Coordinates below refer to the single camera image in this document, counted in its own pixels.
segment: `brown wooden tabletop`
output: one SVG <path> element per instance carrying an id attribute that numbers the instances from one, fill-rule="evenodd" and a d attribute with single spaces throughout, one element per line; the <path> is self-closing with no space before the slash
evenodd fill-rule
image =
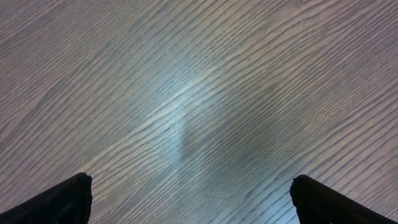
<path id="1" fill-rule="evenodd" d="M 307 174 L 398 220 L 398 1 L 0 0 L 0 212 L 299 223 Z"/>

